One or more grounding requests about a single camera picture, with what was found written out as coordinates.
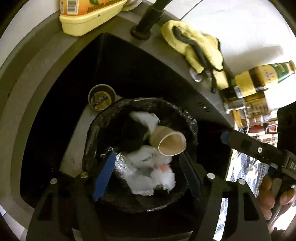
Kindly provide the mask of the person's right hand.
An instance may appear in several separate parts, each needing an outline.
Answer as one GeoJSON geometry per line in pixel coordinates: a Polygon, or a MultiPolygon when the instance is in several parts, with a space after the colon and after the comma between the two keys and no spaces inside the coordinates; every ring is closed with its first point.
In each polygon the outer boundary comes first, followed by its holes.
{"type": "MultiPolygon", "coordinates": [[[[273,180],[271,179],[269,174],[266,174],[262,179],[262,183],[260,184],[259,195],[257,197],[257,201],[259,202],[259,206],[266,220],[271,219],[272,217],[271,209],[275,205],[275,196],[271,192],[272,186],[273,186],[273,180]]],[[[282,205],[282,207],[279,212],[279,215],[282,215],[286,211],[288,211],[294,201],[295,201],[295,190],[290,189],[285,191],[280,197],[280,204],[282,205]]]]}

